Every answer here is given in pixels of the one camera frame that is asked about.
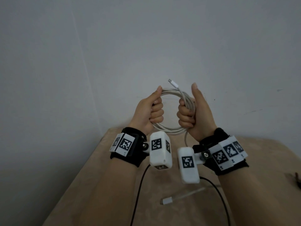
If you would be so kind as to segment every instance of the beige table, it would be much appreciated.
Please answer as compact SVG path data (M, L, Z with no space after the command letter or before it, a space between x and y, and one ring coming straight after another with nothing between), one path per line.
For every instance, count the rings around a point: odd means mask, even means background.
M121 129L114 128L107 131L100 144L44 222L44 226L77 225L82 208L109 163L109 148L120 132ZM295 172L301 174L301 160L286 146L275 140L244 137L237 137L237 139L249 154L247 161L250 169L262 184L273 193L280 204L288 210L292 219L301 222L301 189L297 187L292 177ZM189 146L197 144L190 136L187 140ZM142 184L133 225L227 225L227 218L220 197L211 188L175 201L170 205L160 205L160 199L163 197L208 185L206 181L194 185L181 183L176 150L185 146L184 135L170 136L170 141L173 167L170 170L162 171L153 167L148 169ZM136 193L142 173L148 162L147 157L139 167ZM199 166L199 174L210 179L213 183L219 184L217 176L203 165Z

